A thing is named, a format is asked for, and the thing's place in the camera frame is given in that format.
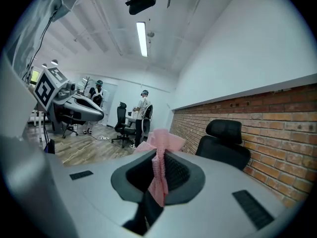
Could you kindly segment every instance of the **wooden floor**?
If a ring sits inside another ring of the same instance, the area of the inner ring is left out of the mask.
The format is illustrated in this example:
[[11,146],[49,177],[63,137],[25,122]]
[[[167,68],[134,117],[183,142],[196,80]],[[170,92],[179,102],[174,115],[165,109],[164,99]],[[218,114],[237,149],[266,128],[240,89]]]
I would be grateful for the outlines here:
[[[47,131],[51,129],[50,124],[46,124]],[[49,133],[49,138],[55,141],[55,154],[60,157],[65,166],[96,163],[106,161],[109,159],[120,158],[133,153],[133,149],[129,147],[131,142],[125,141],[125,148],[122,149],[122,141],[114,141],[112,144],[110,140],[96,140],[100,136],[109,137],[110,139],[116,138],[117,133],[113,128],[97,124],[93,128],[92,135],[82,134],[82,128],[79,125],[75,126],[75,130],[80,133],[78,136],[75,133],[68,131],[66,138],[62,135],[55,135]],[[38,144],[39,147],[44,149],[46,143],[44,135],[43,141],[40,142],[38,135],[38,126],[34,127],[33,124],[28,125],[27,136],[30,142]]]

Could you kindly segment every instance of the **white shirt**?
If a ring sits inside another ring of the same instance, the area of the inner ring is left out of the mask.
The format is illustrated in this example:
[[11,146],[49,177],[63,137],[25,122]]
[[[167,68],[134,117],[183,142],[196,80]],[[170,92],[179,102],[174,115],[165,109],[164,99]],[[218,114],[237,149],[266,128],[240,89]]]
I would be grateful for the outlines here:
[[140,108],[140,110],[139,110],[139,113],[137,116],[137,120],[142,120],[141,114],[148,104],[151,104],[151,101],[149,100],[148,97],[144,97],[144,98],[140,99],[139,104],[138,104],[138,108]]

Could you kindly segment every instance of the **black pants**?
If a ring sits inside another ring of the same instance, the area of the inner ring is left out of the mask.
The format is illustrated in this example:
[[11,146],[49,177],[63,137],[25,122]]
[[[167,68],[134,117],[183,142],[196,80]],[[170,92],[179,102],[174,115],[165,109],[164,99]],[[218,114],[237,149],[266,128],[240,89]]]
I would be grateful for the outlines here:
[[138,147],[140,144],[141,136],[142,136],[142,120],[135,121],[135,146]]

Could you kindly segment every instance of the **black slot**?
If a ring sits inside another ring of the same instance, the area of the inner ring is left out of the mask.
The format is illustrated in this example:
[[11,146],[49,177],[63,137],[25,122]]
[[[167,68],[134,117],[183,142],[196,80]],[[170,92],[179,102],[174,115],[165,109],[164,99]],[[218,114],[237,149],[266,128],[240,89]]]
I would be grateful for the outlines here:
[[272,215],[248,191],[241,190],[232,195],[258,230],[274,220]]
[[72,180],[77,180],[77,179],[80,179],[80,178],[83,178],[83,177],[91,176],[91,175],[93,175],[93,174],[94,174],[93,172],[87,170],[87,171],[83,171],[83,172],[71,174],[71,175],[69,175],[69,176],[70,176],[70,178],[71,178]]

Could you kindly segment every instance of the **light fixture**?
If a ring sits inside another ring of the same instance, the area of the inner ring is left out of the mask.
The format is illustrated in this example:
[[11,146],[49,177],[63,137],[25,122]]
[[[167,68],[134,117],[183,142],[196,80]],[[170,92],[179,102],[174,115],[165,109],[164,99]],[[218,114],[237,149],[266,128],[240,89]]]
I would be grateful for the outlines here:
[[145,31],[145,22],[137,22],[137,29],[141,47],[141,54],[148,57],[147,36]]
[[58,65],[58,61],[56,59],[52,60],[51,63],[54,65]]

